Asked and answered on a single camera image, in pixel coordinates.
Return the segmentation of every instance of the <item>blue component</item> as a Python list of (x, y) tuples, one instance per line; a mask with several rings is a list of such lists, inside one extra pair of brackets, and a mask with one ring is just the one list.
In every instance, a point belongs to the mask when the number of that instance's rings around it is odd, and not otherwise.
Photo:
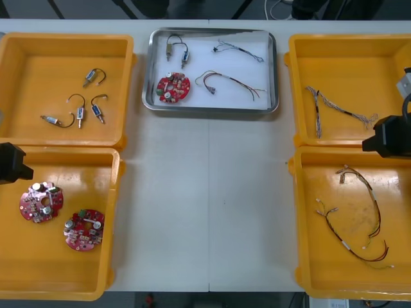
[(100, 110), (100, 108), (98, 108), (97, 105), (93, 105), (93, 106), (91, 107), (91, 110), (93, 111), (93, 113), (94, 113), (94, 115), (95, 115), (96, 117), (98, 117), (98, 116), (101, 115), (101, 110)]
[(188, 51), (185, 51), (182, 55), (182, 61), (187, 62), (188, 61)]
[(77, 108), (77, 120), (82, 120), (84, 117), (84, 108), (79, 107)]
[(89, 82), (92, 82), (93, 79), (95, 79), (96, 77), (96, 71), (94, 69), (92, 69), (87, 76), (85, 77), (85, 79), (87, 79)]

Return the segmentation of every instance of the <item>white cable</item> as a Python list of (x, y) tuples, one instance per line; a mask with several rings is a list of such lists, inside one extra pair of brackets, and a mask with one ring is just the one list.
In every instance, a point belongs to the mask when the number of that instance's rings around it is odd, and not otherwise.
[[(291, 14), (290, 14), (290, 16), (288, 16), (286, 19), (278, 19), (278, 18), (275, 18), (275, 17), (272, 15), (272, 9), (275, 8), (279, 3), (284, 3), (284, 4), (287, 4), (287, 5), (291, 5), (291, 4), (293, 3), (293, 0), (277, 0), (277, 2), (274, 3), (273, 6), (271, 6), (271, 8), (270, 8), (270, 16), (271, 16), (271, 18), (273, 18), (273, 20), (275, 20), (275, 21), (289, 21), (290, 19), (292, 19)], [(264, 3), (264, 12), (265, 12), (265, 19), (266, 19), (266, 20), (269, 20), (269, 19), (268, 19), (268, 14), (267, 14), (267, 0), (265, 0), (265, 3)]]

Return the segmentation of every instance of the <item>wire harness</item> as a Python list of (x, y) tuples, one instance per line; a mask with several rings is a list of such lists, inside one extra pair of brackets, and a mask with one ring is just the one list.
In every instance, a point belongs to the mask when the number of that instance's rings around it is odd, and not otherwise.
[(251, 95), (252, 95), (252, 100), (253, 100), (253, 101), (255, 101), (254, 94), (255, 94), (257, 97), (259, 97), (259, 94), (257, 93), (257, 91), (265, 91), (265, 90), (262, 90), (262, 89), (252, 88), (252, 87), (250, 87), (249, 85), (246, 85), (245, 83), (242, 83), (242, 82), (238, 81), (237, 79), (235, 79), (235, 78), (233, 78), (233, 77), (230, 77), (230, 76), (227, 76), (227, 75), (218, 73), (218, 72), (216, 72), (216, 71), (206, 71), (206, 72), (202, 73), (199, 77), (197, 77), (197, 78), (195, 79), (195, 83), (196, 83), (197, 85), (201, 85), (201, 84), (198, 83), (198, 79), (200, 79), (200, 78), (203, 77), (203, 76), (204, 76), (204, 78), (203, 78), (203, 84), (204, 84), (204, 86), (206, 87), (206, 89), (207, 89), (211, 94), (215, 94), (215, 92), (216, 92), (216, 88), (211, 87), (211, 86), (209, 86), (208, 84), (206, 84), (206, 80), (207, 80), (209, 77), (211, 77), (211, 76), (221, 76), (221, 77), (223, 77), (223, 78), (227, 78), (227, 79), (229, 79), (229, 80), (235, 81), (236, 83), (238, 83), (239, 85), (241, 85), (242, 87), (244, 87), (244, 88), (246, 88), (248, 91), (250, 91), (250, 93), (251, 93)]
[(222, 41), (222, 40), (220, 40), (220, 39), (218, 39), (218, 42), (219, 42), (220, 44), (213, 48), (213, 51), (214, 51), (215, 53), (221, 53), (222, 51), (225, 51), (225, 50), (236, 49), (236, 50), (238, 50), (238, 51), (242, 51), (243, 53), (248, 54), (249, 56), (252, 56), (254, 59), (256, 59), (256, 60), (257, 60), (258, 62), (260, 62), (260, 63), (261, 63), (261, 62), (264, 62), (264, 59), (263, 59), (263, 58), (261, 58), (260, 56), (253, 55), (250, 51), (247, 51), (247, 50), (245, 50), (245, 49), (243, 49), (243, 48), (240, 48), (240, 47), (238, 47), (238, 46), (232, 45), (232, 44), (230, 44), (230, 43), (224, 42), (224, 41)]

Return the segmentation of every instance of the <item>floor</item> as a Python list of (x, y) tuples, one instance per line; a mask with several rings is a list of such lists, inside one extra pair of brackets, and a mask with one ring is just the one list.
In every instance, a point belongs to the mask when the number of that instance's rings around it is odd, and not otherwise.
[[(124, 1), (139, 19), (146, 17), (132, 4), (131, 0)], [(170, 19), (230, 19), (240, 7), (243, 0), (226, 0), (224, 6), (221, 0), (170, 0), (168, 18)], [(277, 0), (267, 1), (267, 10)], [(15, 19), (57, 19), (57, 14), (47, 0), (3, 0), (10, 18)], [(66, 19), (128, 19), (126, 13), (114, 4), (112, 0), (55, 0), (58, 9)], [(264, 0), (253, 0), (240, 16), (240, 19), (265, 19)], [(409, 20), (411, 19), (411, 1), (387, 0), (376, 14), (376, 20)], [(291, 6), (279, 3), (272, 10), (277, 19), (290, 15)], [(271, 308), (289, 307), (293, 293), (156, 293), (156, 308)], [(106, 292), (95, 302), (43, 302), (43, 301), (10, 301), (0, 300), (0, 308), (143, 308), (147, 307), (147, 293)], [(301, 295), (295, 297), (293, 308), (302, 307)], [(349, 302), (350, 307), (365, 307), (361, 301)], [(393, 302), (389, 308), (411, 307), (408, 302)]]

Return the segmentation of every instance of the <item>white table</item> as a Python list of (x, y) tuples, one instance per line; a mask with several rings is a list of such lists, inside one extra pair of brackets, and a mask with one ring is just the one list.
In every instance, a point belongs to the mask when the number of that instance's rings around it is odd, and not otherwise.
[[(159, 115), (141, 103), (157, 28), (247, 28), (277, 40), (280, 107), (264, 117)], [(409, 21), (34, 21), (0, 31), (126, 33), (139, 59), (127, 118), (113, 291), (300, 291), (292, 178), (294, 122), (283, 55), (294, 33), (406, 33)]]

